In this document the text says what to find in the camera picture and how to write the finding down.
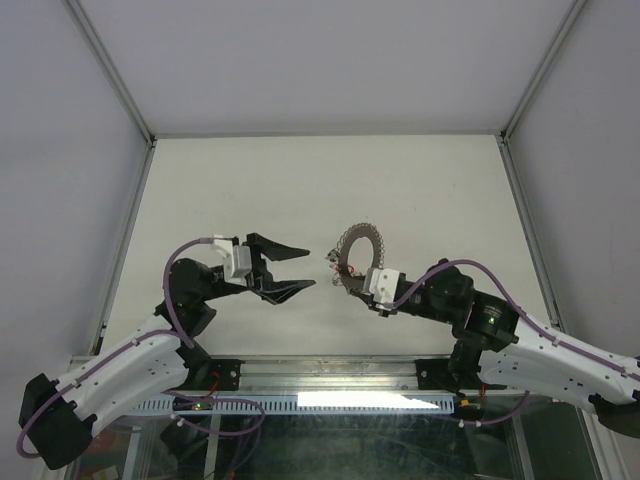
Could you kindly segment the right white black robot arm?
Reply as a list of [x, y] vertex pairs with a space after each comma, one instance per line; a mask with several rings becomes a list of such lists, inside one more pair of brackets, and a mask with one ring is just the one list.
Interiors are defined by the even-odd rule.
[[350, 288], [383, 316], [405, 313], [450, 326], [448, 378], [560, 400], [621, 435], [639, 435], [639, 360], [557, 330], [526, 313], [481, 263], [441, 260], [419, 279], [371, 267]]

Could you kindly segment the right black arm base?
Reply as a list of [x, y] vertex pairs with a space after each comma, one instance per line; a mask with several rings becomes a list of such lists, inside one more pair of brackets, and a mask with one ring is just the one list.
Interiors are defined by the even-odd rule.
[[444, 358], [421, 358], [414, 361], [415, 376], [419, 390], [479, 391], [483, 386], [488, 390], [506, 390], [501, 384], [483, 382], [479, 378], [478, 359], [455, 360]]

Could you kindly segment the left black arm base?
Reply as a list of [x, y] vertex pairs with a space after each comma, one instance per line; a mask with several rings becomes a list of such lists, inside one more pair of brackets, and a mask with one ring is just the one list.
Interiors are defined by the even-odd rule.
[[234, 392], [239, 389], [243, 362], [235, 358], [207, 358], [189, 368], [180, 390]]

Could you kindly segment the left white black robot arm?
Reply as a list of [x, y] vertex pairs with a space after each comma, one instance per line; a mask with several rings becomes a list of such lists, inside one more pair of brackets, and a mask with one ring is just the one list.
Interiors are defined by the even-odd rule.
[[210, 356], [196, 338], [217, 314], [210, 301], [251, 292], [271, 305], [282, 304], [314, 283], [277, 281], [268, 264], [309, 253], [258, 233], [244, 240], [198, 237], [179, 246], [163, 269], [161, 303], [133, 334], [55, 379], [39, 374], [27, 383], [18, 455], [60, 469], [148, 398], [181, 385], [204, 385]]

